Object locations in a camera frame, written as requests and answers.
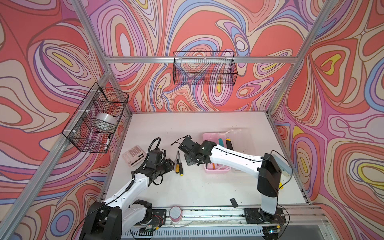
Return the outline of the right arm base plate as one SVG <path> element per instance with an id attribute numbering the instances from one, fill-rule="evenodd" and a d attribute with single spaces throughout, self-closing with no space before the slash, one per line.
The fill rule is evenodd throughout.
<path id="1" fill-rule="evenodd" d="M 244 208 L 243 217 L 247 224 L 284 225 L 287 222 L 282 208 L 277 208 L 274 215 L 263 212 L 261 208 Z"/>

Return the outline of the orange handled screwdriver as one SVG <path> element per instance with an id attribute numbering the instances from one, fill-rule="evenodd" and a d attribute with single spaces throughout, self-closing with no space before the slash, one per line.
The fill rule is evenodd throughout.
<path id="1" fill-rule="evenodd" d="M 176 156 L 175 173 L 176 174 L 180 173 L 180 153 L 179 152 L 177 152 L 177 156 Z"/>

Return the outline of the yellow black utility knife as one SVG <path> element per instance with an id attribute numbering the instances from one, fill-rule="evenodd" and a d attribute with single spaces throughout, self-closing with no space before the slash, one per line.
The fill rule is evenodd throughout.
<path id="1" fill-rule="evenodd" d="M 227 146 L 227 149 L 234 150 L 232 141 L 230 139 L 226 139 L 226 146 Z"/>

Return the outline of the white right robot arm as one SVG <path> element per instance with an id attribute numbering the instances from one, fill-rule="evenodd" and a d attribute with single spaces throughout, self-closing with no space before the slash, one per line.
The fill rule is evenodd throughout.
<path id="1" fill-rule="evenodd" d="M 189 166 L 219 164 L 257 178 L 257 190 L 262 195 L 261 213 L 269 216 L 276 214 L 282 171 L 273 155 L 247 155 L 211 141 L 199 144 L 190 135 L 184 137 L 178 149 L 185 154 Z"/>

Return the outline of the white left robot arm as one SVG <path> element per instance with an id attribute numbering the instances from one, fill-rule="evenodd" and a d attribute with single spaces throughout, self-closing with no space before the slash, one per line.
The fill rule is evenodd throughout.
<path id="1" fill-rule="evenodd" d="M 157 178 L 174 169 L 174 162 L 166 158 L 166 150 L 159 147 L 161 138 L 155 138 L 148 148 L 143 163 L 131 172 L 131 180 L 117 193 L 103 202 L 95 202 L 81 221 L 79 240 L 120 240 L 122 234 L 135 224 L 152 221 L 152 204 L 138 196 Z"/>

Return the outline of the yellow black screwdriver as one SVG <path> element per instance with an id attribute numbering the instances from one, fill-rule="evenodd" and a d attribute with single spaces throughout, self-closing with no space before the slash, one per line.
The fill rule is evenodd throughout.
<path id="1" fill-rule="evenodd" d="M 179 163 L 179 174 L 180 174 L 180 176 L 184 175 L 184 169 L 183 169 L 182 163 Z"/>

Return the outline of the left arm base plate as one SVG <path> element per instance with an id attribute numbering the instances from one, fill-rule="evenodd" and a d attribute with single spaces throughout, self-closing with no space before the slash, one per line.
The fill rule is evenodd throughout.
<path id="1" fill-rule="evenodd" d="M 154 227 L 161 227 L 166 223 L 166 209 L 150 209 L 147 210 L 144 219 L 140 225 L 150 225 Z"/>

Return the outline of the pink plastic tool box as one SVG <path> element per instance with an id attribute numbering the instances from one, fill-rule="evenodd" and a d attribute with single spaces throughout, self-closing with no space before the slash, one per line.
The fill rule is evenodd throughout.
<path id="1" fill-rule="evenodd" d="M 208 174 L 225 174 L 228 173 L 231 169 L 236 169 L 239 171 L 244 171 L 242 169 L 243 160 L 252 160 L 252 156 L 246 155 L 234 150 L 227 149 L 226 139 L 230 139 L 230 132 L 226 133 L 204 133 L 203 140 L 208 142 L 213 142 L 216 145 L 212 148 L 212 163 L 205 164 L 205 172 Z M 225 147 L 219 145 L 218 138 L 223 138 L 225 142 Z M 212 164 L 215 164 L 216 169 L 213 170 Z"/>

